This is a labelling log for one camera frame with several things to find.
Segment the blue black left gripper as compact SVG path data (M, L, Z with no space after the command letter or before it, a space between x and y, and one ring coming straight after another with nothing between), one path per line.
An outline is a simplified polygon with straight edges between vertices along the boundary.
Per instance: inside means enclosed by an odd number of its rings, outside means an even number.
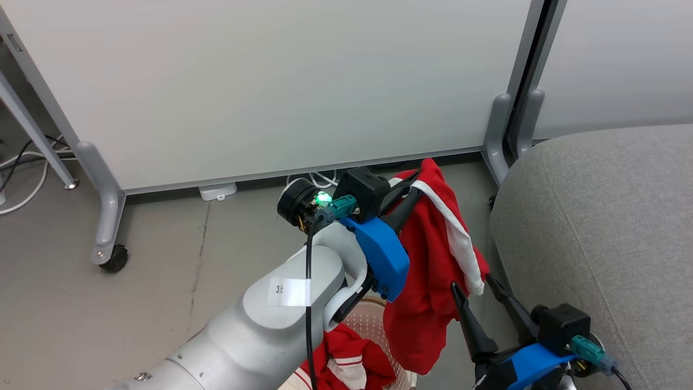
M333 194L306 178L287 181L277 212L305 234L334 223L354 233L367 262L366 287L392 303L405 287L409 257L399 235L422 197L413 187L421 171L406 178L342 178Z

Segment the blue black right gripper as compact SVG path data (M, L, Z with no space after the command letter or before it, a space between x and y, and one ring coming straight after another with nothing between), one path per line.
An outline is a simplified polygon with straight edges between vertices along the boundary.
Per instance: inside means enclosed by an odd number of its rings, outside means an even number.
M518 342L528 345L498 353L498 344L483 331L465 293L452 282L461 330L475 363L475 389L575 389L575 375L609 375L610 357L604 348L576 331L541 331L539 335L539 326L512 292L492 274L486 282L517 329Z

